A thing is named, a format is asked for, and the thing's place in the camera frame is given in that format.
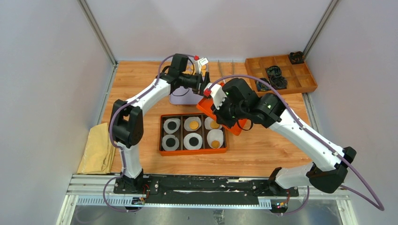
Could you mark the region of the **lavender cookie tray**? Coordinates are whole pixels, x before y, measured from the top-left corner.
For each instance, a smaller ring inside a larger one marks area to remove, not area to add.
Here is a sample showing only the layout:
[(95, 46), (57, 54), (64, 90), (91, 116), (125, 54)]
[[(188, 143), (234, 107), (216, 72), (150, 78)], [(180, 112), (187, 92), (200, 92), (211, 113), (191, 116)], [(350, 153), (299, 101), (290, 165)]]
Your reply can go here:
[[(194, 71), (193, 66), (187, 66), (185, 73), (191, 74)], [(203, 77), (205, 72), (209, 71), (209, 65), (206, 64), (202, 66), (201, 72)], [(180, 87), (176, 89), (170, 96), (169, 102), (173, 105), (196, 105), (203, 97), (201, 95), (197, 95), (193, 93), (192, 89), (185, 89), (184, 87)]]

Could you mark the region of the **round yellow biscuit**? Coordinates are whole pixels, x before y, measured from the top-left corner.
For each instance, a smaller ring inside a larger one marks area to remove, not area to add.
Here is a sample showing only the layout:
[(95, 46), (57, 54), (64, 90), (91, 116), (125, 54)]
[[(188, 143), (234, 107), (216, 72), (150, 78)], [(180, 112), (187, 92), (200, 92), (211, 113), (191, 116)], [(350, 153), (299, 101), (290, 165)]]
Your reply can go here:
[(220, 125), (216, 121), (210, 122), (211, 129), (219, 129)]
[(189, 128), (192, 130), (197, 130), (199, 128), (199, 123), (193, 120), (189, 123)]

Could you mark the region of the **orange box lid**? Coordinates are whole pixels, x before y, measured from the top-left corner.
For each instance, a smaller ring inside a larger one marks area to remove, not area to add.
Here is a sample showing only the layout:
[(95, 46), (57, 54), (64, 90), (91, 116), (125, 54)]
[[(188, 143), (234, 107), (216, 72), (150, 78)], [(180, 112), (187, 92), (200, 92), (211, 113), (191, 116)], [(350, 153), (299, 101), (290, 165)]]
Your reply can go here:
[(243, 125), (247, 119), (244, 119), (243, 110), (239, 109), (239, 101), (242, 100), (241, 95), (234, 95), (241, 82), (236, 79), (226, 83), (214, 84), (210, 82), (201, 87), (203, 98), (197, 104), (197, 108), (222, 125), (233, 135), (239, 136), (242, 133)]

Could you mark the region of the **metal tongs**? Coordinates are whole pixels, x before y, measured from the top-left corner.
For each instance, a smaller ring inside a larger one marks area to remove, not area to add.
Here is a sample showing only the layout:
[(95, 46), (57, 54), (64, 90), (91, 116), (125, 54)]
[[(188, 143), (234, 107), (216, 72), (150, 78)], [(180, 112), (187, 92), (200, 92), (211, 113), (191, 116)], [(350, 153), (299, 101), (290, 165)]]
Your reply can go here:
[[(230, 72), (230, 75), (234, 75), (234, 74), (235, 74), (235, 63), (234, 63), (234, 60), (232, 60), (231, 62), (229, 62), (229, 64), (231, 65), (231, 72)], [(222, 62), (221, 62), (220, 60), (217, 61), (217, 66), (218, 66), (219, 73), (220, 73), (221, 77), (226, 77), (226, 76), (228, 76), (228, 75), (224, 72), (223, 67), (222, 67)]]

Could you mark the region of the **swirl yellow cookie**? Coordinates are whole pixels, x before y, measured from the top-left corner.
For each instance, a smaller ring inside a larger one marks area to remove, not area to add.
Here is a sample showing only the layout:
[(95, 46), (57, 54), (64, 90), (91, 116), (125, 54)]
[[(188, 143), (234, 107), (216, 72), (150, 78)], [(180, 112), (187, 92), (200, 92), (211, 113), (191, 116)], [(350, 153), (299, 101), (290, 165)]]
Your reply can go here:
[(219, 148), (219, 147), (220, 147), (220, 142), (217, 141), (217, 140), (212, 141), (212, 142), (211, 142), (211, 147), (212, 147), (213, 149)]

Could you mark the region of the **black sandwich cookie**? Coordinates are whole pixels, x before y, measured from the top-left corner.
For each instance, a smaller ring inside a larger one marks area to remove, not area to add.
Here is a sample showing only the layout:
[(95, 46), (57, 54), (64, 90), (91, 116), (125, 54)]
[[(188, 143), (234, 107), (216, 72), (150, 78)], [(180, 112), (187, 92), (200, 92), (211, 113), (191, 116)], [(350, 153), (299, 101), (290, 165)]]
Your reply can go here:
[(193, 147), (198, 146), (199, 144), (199, 139), (197, 137), (191, 137), (189, 139), (189, 144)]
[(173, 131), (177, 128), (177, 123), (175, 121), (169, 121), (167, 124), (167, 128)]
[(171, 148), (171, 147), (174, 147), (174, 146), (175, 146), (176, 141), (175, 141), (174, 138), (168, 138), (168, 139), (166, 140), (165, 144), (166, 144), (167, 147)]

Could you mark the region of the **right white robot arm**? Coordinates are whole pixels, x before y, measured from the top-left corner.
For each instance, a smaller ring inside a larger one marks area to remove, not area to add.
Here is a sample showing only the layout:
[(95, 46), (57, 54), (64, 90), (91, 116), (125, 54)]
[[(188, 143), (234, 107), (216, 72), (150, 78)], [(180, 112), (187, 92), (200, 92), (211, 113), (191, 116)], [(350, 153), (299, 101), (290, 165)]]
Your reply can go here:
[(203, 95), (212, 98), (217, 123), (231, 128), (238, 120), (247, 119), (282, 135), (311, 158), (304, 166), (276, 168), (268, 179), (271, 194), (278, 196), (291, 187), (309, 185), (332, 194), (344, 182), (356, 150), (329, 142), (299, 119), (279, 94), (259, 97), (245, 80), (233, 78), (223, 86), (208, 83)]

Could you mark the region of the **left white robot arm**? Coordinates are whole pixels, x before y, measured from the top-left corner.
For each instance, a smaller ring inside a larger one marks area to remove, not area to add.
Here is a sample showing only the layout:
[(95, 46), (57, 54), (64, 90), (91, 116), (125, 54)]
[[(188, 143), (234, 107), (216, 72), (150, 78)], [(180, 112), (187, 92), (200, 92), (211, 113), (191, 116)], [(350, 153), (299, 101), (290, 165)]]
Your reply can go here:
[(137, 95), (127, 100), (116, 100), (109, 123), (109, 139), (118, 148), (122, 170), (115, 183), (133, 194), (140, 193), (144, 185), (144, 172), (139, 161), (139, 142), (144, 134), (143, 118), (160, 100), (184, 87), (203, 95), (210, 82), (209, 73), (201, 68), (207, 58), (176, 53), (169, 56), (171, 64), (159, 66), (155, 79)]

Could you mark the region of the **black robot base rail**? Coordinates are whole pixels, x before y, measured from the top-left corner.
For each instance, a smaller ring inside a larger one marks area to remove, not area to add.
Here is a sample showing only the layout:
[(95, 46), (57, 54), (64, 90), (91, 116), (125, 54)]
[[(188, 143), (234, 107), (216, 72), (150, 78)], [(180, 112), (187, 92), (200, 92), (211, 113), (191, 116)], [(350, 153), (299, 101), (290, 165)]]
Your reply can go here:
[(297, 197), (299, 192), (270, 188), (267, 178), (150, 175), (137, 182), (117, 179), (115, 194), (142, 194), (147, 204), (258, 205), (260, 197)]

